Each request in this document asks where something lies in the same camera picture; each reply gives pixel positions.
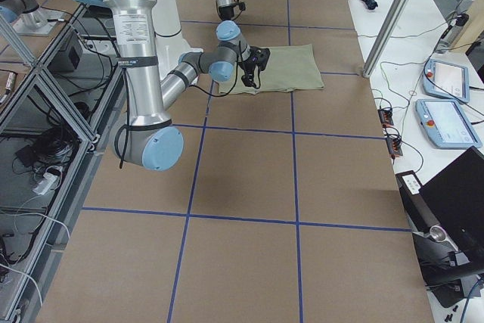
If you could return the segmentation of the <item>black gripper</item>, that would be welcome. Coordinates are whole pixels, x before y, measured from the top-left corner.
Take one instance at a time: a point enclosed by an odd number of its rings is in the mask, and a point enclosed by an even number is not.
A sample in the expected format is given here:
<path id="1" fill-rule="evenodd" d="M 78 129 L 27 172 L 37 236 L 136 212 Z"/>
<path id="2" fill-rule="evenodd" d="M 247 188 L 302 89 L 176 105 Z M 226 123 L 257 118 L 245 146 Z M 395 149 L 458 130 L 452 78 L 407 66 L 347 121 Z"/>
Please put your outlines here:
<path id="1" fill-rule="evenodd" d="M 261 71 L 264 71 L 270 54 L 271 52 L 268 48 L 250 46 L 249 54 L 247 57 L 243 57 L 243 60 L 241 61 L 241 69 L 244 72 L 242 80 L 253 81 L 255 70 L 257 70 L 258 74 L 260 74 Z"/>
<path id="2" fill-rule="evenodd" d="M 235 14 L 234 9 L 239 10 L 238 14 Z M 217 5 L 217 12 L 220 20 L 232 20 L 236 21 L 239 16 L 246 10 L 245 2 L 241 0 L 232 0 L 228 4 Z"/>

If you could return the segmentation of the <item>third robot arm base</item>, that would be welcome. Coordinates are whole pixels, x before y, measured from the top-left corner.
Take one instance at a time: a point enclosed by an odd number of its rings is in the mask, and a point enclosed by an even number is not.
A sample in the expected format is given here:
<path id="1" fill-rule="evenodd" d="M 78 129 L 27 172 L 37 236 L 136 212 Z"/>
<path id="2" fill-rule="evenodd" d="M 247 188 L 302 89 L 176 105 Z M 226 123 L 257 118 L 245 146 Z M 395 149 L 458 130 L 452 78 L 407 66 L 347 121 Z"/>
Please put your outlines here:
<path id="1" fill-rule="evenodd" d="M 1 15 L 22 36 L 46 36 L 65 20 L 63 11 L 44 9 L 37 0 L 1 0 Z"/>

